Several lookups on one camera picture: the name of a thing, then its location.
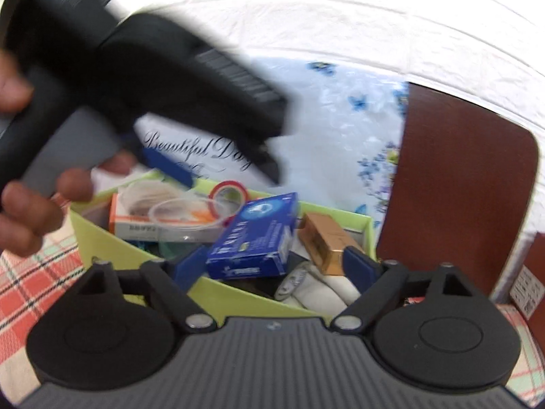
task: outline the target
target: textured wall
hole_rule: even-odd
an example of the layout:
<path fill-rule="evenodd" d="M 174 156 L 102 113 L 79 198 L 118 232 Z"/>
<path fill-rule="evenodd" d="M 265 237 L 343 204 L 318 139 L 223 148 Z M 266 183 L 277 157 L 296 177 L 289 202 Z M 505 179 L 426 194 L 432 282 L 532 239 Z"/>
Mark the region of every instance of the textured wall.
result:
<path fill-rule="evenodd" d="M 115 0 L 111 7 L 128 14 L 162 6 L 240 53 L 405 74 L 521 124 L 544 152 L 545 0 Z M 542 167 L 512 261 L 536 230 L 545 230 Z"/>

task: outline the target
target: cardboard box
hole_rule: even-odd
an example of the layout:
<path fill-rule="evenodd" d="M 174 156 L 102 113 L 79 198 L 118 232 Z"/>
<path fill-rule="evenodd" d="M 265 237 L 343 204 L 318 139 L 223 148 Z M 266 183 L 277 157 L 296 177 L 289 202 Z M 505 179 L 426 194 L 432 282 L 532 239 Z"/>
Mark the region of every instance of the cardboard box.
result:
<path fill-rule="evenodd" d="M 304 214 L 299 239 L 324 275 L 344 275 L 342 255 L 348 246 L 362 251 L 352 236 L 328 214 Z"/>
<path fill-rule="evenodd" d="M 130 215 L 123 203 L 118 201 L 118 194 L 112 195 L 110 206 L 109 230 L 117 238 L 125 241 L 159 241 L 159 230 L 148 217 Z"/>
<path fill-rule="evenodd" d="M 210 277 L 284 275 L 298 208 L 295 192 L 246 203 L 210 250 L 206 261 Z"/>

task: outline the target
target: blue box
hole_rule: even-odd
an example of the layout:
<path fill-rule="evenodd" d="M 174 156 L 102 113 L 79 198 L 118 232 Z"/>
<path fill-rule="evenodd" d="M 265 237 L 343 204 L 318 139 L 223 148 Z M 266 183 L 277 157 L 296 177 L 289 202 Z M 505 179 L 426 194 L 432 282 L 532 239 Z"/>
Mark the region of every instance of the blue box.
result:
<path fill-rule="evenodd" d="M 246 203 L 210 249 L 206 261 L 210 277 L 285 275 L 297 212 L 295 192 Z"/>

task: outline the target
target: black circular pad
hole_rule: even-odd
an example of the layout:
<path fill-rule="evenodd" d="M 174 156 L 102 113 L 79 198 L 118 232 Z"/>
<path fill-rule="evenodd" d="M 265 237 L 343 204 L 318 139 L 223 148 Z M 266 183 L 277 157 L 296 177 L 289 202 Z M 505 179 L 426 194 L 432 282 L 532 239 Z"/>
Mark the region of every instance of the black circular pad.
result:
<path fill-rule="evenodd" d="M 98 295 L 59 300 L 33 327 L 27 353 L 38 378 L 84 391 L 140 381 L 170 357 L 175 334 L 153 309 Z"/>
<path fill-rule="evenodd" d="M 484 300 L 448 297 L 398 308 L 377 323 L 375 349 L 393 370 L 420 386 L 471 391 L 505 383 L 520 341 Z"/>

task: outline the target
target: plaid tablecloth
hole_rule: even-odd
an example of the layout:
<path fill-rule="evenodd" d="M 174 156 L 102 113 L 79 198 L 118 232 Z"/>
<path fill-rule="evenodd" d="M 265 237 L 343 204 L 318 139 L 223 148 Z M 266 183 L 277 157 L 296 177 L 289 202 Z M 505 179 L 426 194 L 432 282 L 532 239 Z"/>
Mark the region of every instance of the plaid tablecloth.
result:
<path fill-rule="evenodd" d="M 66 210 L 67 204 L 58 199 Z M 70 220 L 45 238 L 28 259 L 4 252 L 0 257 L 0 386 L 18 402 L 39 383 L 25 352 L 29 330 L 83 272 Z M 530 406 L 545 397 L 545 373 L 538 346 L 516 308 L 499 306 L 520 335 L 522 350 L 508 388 Z"/>

